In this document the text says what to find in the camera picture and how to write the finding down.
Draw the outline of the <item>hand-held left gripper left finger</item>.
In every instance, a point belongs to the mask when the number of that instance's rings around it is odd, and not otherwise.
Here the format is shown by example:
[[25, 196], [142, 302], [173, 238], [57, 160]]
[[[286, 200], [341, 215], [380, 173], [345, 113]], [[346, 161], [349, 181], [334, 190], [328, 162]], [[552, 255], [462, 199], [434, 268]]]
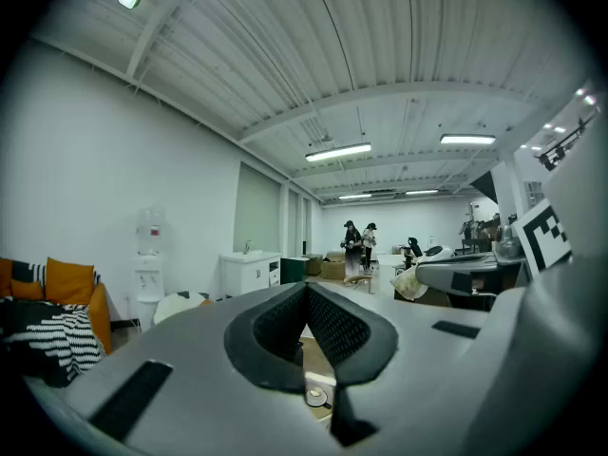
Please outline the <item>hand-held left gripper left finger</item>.
[[333, 437], [301, 392], [252, 384], [225, 351], [231, 322], [283, 293], [275, 287], [175, 314], [67, 388], [29, 388], [70, 454], [330, 455]]

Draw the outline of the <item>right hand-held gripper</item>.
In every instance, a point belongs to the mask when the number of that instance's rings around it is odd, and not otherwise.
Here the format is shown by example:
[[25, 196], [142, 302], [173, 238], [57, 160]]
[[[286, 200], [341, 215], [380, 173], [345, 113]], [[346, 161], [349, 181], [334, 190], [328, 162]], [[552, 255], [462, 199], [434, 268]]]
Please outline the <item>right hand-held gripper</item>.
[[[462, 455], [607, 452], [607, 115], [551, 177], [546, 196], [572, 255], [526, 289], [498, 373]], [[528, 285], [524, 256], [493, 252], [423, 261], [419, 282], [450, 295], [497, 296]]]

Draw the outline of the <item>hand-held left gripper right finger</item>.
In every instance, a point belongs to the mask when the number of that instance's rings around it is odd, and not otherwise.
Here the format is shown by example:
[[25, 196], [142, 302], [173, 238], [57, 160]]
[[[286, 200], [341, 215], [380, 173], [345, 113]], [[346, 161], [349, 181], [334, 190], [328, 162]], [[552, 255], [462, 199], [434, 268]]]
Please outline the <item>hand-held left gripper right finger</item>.
[[488, 381], [478, 362], [493, 313], [418, 305], [310, 283], [311, 305], [331, 304], [362, 329], [334, 366], [332, 428], [313, 424], [310, 455], [467, 455]]

